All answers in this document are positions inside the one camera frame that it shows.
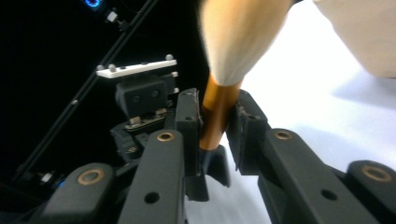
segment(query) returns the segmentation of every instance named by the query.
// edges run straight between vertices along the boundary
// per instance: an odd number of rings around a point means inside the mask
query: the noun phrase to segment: makeup brush
[[[245,74],[267,51],[290,7],[291,0],[205,0],[201,5],[210,68],[202,105],[204,154],[218,147]]]

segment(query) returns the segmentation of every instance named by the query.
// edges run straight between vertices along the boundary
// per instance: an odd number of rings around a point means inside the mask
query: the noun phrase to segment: screw hole
[[[331,190],[328,190],[328,189],[323,189],[321,191],[321,195],[323,197],[325,197],[326,199],[331,200],[331,201],[336,201],[337,200],[337,195],[335,193],[333,193]]]
[[[361,171],[369,178],[379,181],[379,182],[390,182],[392,180],[391,175],[386,172],[385,170],[375,167],[375,166],[370,166],[370,165],[364,165],[361,168]]]
[[[160,194],[157,192],[148,193],[145,197],[146,203],[156,203],[160,200]]]
[[[275,133],[275,137],[281,140],[289,140],[292,138],[292,135],[287,132],[277,132]]]
[[[160,133],[157,136],[157,139],[161,142],[168,142],[174,139],[175,137],[171,133]]]
[[[105,177],[105,172],[102,169],[95,168],[88,171],[85,171],[81,175],[78,176],[78,183],[80,185],[88,186],[92,184],[96,184],[101,181]]]

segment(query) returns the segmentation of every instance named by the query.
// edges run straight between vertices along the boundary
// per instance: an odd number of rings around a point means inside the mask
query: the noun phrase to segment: brush bristles
[[[271,45],[290,5],[290,0],[205,0],[202,35],[220,86],[243,79]]]

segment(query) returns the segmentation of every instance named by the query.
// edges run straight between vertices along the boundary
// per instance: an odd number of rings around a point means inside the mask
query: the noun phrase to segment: screw
[[[172,106],[172,105],[173,105],[173,101],[172,101],[172,100],[168,100],[168,101],[166,102],[166,105],[167,105],[168,107]]]
[[[134,96],[133,101],[134,101],[135,104],[139,103],[140,102],[140,96],[137,96],[137,95]]]
[[[105,69],[105,67],[102,66],[101,64],[99,64],[99,65],[96,66],[96,70],[97,70],[97,71],[102,71],[102,70],[104,70],[104,69]]]
[[[136,149],[136,147],[131,147],[131,148],[128,149],[128,151],[129,151],[129,152],[136,152],[137,149]]]
[[[158,97],[159,95],[160,95],[160,92],[159,92],[159,91],[153,91],[153,92],[151,93],[151,96],[152,96],[153,98]]]
[[[110,72],[116,72],[116,65],[114,63],[111,63],[108,65],[108,70],[110,70]]]
[[[165,59],[166,59],[166,61],[172,61],[172,60],[174,60],[174,57],[173,57],[172,54],[167,54],[167,55],[165,56]]]

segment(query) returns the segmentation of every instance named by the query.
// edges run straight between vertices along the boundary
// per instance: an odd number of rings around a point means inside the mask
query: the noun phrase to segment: white table surface
[[[290,10],[242,89],[273,128],[298,133],[330,166],[371,160],[396,170],[396,78],[364,71],[311,0]],[[226,136],[221,143],[228,147]],[[210,202],[186,201],[190,224],[271,223],[257,177],[235,172],[228,153],[232,186],[208,176]]]

